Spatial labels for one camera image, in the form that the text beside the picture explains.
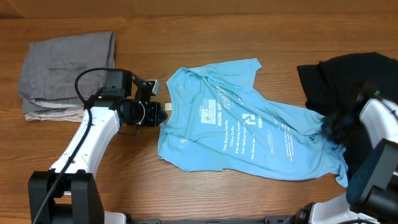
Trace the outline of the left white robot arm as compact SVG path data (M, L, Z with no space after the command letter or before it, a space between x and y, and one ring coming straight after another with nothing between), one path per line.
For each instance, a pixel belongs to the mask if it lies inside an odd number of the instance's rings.
M107 212L95 177L108 144L123 124L157 127L168 115L157 80L144 80L120 68L105 68L105 85L83 99L83 119L70 144L47 171L28 182L32 223L132 223L131 215Z

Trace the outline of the light blue t-shirt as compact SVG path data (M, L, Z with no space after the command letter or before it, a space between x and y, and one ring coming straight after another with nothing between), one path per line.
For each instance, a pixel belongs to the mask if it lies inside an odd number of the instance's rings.
M236 170L277 180L334 174L348 185L345 148L321 134L322 115L265 99L256 58L179 68L168 80L172 112L158 156L186 172Z

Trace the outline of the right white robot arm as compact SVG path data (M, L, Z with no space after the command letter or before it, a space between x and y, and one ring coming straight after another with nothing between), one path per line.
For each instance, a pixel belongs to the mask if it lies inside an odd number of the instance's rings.
M370 150L357 149L361 165L349 179L346 193L327 202L309 203L284 223L397 223L397 103L379 88L363 83L347 109L327 116L322 133L347 143L360 139Z

